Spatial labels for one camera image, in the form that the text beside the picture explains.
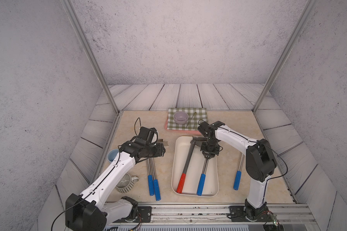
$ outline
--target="gray concrete wall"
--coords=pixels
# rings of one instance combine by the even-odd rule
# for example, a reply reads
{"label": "gray concrete wall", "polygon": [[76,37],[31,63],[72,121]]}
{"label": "gray concrete wall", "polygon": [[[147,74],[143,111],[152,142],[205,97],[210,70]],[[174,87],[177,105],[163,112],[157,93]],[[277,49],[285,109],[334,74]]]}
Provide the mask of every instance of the gray concrete wall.
{"label": "gray concrete wall", "polygon": [[0,230],[30,230],[101,86],[59,0],[0,1]]}
{"label": "gray concrete wall", "polygon": [[347,203],[347,0],[320,0],[271,93]]}
{"label": "gray concrete wall", "polygon": [[72,0],[108,84],[264,83],[306,0]]}

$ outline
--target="green checkered cloth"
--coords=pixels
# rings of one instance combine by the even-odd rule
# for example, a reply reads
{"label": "green checkered cloth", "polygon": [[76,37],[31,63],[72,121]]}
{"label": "green checkered cloth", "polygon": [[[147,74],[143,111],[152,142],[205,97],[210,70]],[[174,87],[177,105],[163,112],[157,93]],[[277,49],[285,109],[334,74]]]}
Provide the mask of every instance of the green checkered cloth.
{"label": "green checkered cloth", "polygon": [[[189,115],[188,122],[186,124],[175,123],[173,117],[174,114],[179,111],[186,112]],[[198,121],[201,119],[208,122],[207,110],[205,108],[169,108],[167,130],[197,131],[199,126]]]}

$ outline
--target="metal post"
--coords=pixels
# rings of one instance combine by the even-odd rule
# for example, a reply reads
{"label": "metal post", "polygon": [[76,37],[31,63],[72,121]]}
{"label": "metal post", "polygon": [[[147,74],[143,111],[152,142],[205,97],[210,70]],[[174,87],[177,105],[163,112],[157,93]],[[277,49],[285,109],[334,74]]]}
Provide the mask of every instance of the metal post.
{"label": "metal post", "polygon": [[71,21],[73,28],[75,29],[76,35],[82,44],[83,50],[85,51],[87,58],[89,59],[91,65],[93,66],[95,74],[96,74],[105,94],[106,94],[106,97],[108,98],[109,102],[111,103],[114,112],[116,114],[118,114],[119,111],[118,111],[117,105],[114,102],[114,99],[111,95],[111,92],[108,88],[108,85],[105,82],[102,71],[100,70],[100,67],[97,63],[97,60],[96,60],[94,54],[93,54],[93,51],[91,50],[91,47],[90,47],[90,45],[86,39],[85,33],[82,30],[82,27],[79,23],[79,20],[76,16],[74,9],[73,9],[72,3],[69,0],[61,0],[61,3],[63,4],[63,7],[64,7],[64,9],[68,15],[68,18]]}
{"label": "metal post", "polygon": [[289,53],[291,52],[293,45],[296,43],[299,35],[301,34],[306,22],[308,21],[309,17],[311,16],[313,10],[315,9],[316,3],[319,0],[309,0],[305,6],[305,9],[302,12],[301,17],[299,18],[297,24],[295,25],[287,44],[285,45],[282,54],[280,55],[278,62],[276,63],[274,69],[272,70],[269,78],[267,79],[264,88],[261,91],[260,96],[257,99],[257,102],[254,105],[254,108],[252,109],[253,113],[256,113],[258,108],[260,107],[262,101],[264,100],[267,92],[270,90],[272,84],[274,83],[276,77],[278,76],[279,71],[282,69],[283,64],[285,63],[286,59],[288,58]]}
{"label": "metal post", "polygon": [[117,115],[116,118],[114,119],[114,122],[113,122],[113,125],[112,125],[112,128],[111,128],[111,131],[109,132],[109,135],[108,135],[108,139],[107,139],[107,142],[105,144],[105,147],[103,148],[103,152],[102,152],[102,155],[100,156],[100,159],[99,159],[99,162],[98,162],[98,165],[97,165],[97,168],[94,172],[94,176],[93,176],[93,180],[91,182],[94,182],[98,177],[99,177],[99,174],[102,172],[103,170],[103,165],[104,165],[104,162],[106,160],[106,156],[108,155],[109,153],[109,148],[112,144],[112,141],[113,141],[113,138],[114,138],[114,135],[116,134],[116,131],[117,131],[117,128],[118,128],[118,125],[120,123],[120,118],[121,118],[122,115]]}

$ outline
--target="gray bowl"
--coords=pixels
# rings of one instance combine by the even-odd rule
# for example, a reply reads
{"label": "gray bowl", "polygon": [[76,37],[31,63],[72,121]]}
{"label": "gray bowl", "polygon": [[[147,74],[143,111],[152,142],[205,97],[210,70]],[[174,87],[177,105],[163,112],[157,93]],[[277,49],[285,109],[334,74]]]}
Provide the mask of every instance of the gray bowl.
{"label": "gray bowl", "polygon": [[173,115],[173,117],[174,117],[173,120],[177,124],[185,124],[189,119],[189,115],[186,112],[182,112],[182,111],[176,112]]}

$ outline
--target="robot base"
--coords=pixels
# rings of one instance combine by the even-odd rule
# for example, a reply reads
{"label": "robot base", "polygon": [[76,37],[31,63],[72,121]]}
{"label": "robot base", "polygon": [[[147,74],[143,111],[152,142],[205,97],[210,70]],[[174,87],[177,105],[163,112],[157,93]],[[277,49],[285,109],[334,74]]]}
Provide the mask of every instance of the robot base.
{"label": "robot base", "polygon": [[247,200],[245,200],[245,206],[229,206],[230,213],[228,218],[232,222],[272,222],[273,219],[267,214],[262,214],[263,211],[269,210],[266,205],[261,206],[260,208],[252,207]]}
{"label": "robot base", "polygon": [[[152,207],[138,206],[137,213],[140,214],[142,223],[149,223],[151,221],[151,216],[152,216]],[[129,221],[129,220],[126,220],[125,218],[122,218],[120,220],[116,220],[114,223],[131,223],[131,222],[136,223],[136,222],[139,222],[137,219]]]}

